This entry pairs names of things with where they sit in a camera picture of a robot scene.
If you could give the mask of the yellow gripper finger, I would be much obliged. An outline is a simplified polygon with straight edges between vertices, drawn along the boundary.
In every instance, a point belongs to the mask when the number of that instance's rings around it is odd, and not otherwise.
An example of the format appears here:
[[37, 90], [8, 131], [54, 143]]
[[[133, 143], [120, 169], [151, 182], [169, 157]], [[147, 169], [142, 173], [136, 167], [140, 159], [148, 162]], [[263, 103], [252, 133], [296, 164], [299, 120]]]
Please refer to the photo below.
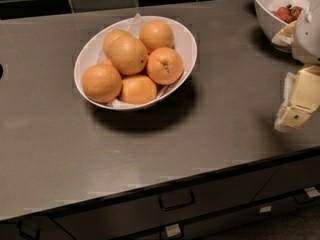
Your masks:
[[306, 64], [296, 74], [288, 72], [284, 81], [283, 103], [274, 128], [280, 132], [299, 129], [320, 107], [320, 66]]
[[290, 48], [292, 46], [293, 31], [296, 22], [293, 21], [279, 30], [271, 39], [271, 42], [279, 47]]

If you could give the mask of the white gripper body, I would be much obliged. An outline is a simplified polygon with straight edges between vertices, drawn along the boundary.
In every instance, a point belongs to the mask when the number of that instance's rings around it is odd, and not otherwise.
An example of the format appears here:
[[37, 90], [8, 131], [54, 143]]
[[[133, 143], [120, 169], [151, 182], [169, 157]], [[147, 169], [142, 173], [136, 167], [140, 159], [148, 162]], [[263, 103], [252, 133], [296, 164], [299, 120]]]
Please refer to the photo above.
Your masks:
[[320, 64], [320, 0], [312, 0], [298, 17], [292, 55], [304, 64]]

